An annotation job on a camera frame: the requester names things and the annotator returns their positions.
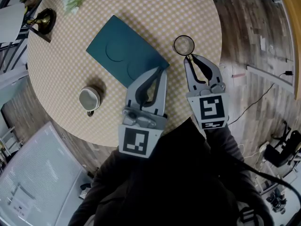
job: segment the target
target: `checkered tablecloth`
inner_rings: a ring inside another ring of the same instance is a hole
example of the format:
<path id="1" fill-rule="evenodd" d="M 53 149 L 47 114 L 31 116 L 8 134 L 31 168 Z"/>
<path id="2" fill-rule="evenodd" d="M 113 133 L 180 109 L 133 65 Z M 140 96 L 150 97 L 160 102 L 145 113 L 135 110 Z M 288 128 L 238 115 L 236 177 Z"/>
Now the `checkered tablecloth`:
<path id="1" fill-rule="evenodd" d="M 43 0 L 37 12 L 57 13 L 51 43 L 29 35 L 28 69 L 34 91 L 46 112 L 65 130 L 91 143 L 117 146 L 126 88 L 109 74 L 86 49 L 103 25 L 116 15 L 149 42 L 170 64 L 166 97 L 172 131 L 191 115 L 184 57 L 173 42 L 186 34 L 195 41 L 195 54 L 216 65 L 222 49 L 220 20 L 212 0 L 85 0 L 76 15 L 65 15 L 62 0 Z M 105 85 L 105 98 L 93 117 L 79 103 L 86 85 Z"/>

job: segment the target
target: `teal notebook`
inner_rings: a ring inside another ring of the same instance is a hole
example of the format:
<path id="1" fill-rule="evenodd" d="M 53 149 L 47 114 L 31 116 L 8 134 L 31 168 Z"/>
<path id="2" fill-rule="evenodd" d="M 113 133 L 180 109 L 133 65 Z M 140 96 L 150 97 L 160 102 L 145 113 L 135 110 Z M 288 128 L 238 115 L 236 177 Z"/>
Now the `teal notebook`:
<path id="1" fill-rule="evenodd" d="M 150 69 L 169 66 L 151 45 L 116 16 L 103 26 L 87 52 L 125 87 Z"/>

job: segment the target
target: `person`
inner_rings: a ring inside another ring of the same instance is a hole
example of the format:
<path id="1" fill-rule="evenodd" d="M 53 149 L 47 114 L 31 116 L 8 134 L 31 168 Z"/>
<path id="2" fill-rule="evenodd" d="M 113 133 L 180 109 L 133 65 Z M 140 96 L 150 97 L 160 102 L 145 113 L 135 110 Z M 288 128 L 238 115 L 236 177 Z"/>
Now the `person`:
<path id="1" fill-rule="evenodd" d="M 220 153 L 244 160 L 229 128 L 205 133 L 206 141 L 189 118 L 162 136 L 148 159 L 113 151 L 69 226 L 244 225 L 246 209 L 259 216 L 257 225 L 273 225 L 249 172 Z"/>

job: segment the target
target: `mug handle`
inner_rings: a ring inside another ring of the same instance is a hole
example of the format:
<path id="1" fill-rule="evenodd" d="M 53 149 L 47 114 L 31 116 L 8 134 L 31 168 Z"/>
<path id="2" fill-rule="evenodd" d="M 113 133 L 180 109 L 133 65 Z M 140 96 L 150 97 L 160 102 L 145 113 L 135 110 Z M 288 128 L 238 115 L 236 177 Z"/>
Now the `mug handle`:
<path id="1" fill-rule="evenodd" d="M 88 111 L 87 114 L 88 114 L 88 117 L 91 117 L 94 114 L 94 111 Z"/>

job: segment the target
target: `person's arm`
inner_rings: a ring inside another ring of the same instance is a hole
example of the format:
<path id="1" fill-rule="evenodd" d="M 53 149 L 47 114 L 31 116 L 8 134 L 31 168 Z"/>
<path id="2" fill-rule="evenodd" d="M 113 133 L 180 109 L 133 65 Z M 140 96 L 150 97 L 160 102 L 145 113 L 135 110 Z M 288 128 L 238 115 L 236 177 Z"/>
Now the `person's arm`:
<path id="1" fill-rule="evenodd" d="M 216 161 L 220 163 L 222 172 L 220 176 L 221 181 L 232 191 L 238 201 L 245 202 L 256 210 L 266 225 L 273 225 L 273 219 L 269 214 L 269 209 L 255 189 L 249 171 L 241 166 L 235 165 L 232 161 L 223 157 L 222 153 L 219 153 L 220 150 L 223 150 L 240 161 L 244 161 L 244 157 L 234 137 L 231 135 L 228 126 L 205 130 L 205 133 L 208 144 L 211 147 L 212 156 L 216 157 Z"/>
<path id="2" fill-rule="evenodd" d="M 97 171 L 90 191 L 68 226 L 83 226 L 95 214 L 99 202 L 126 180 L 136 163 L 135 158 L 120 153 L 118 149 L 113 151 Z"/>

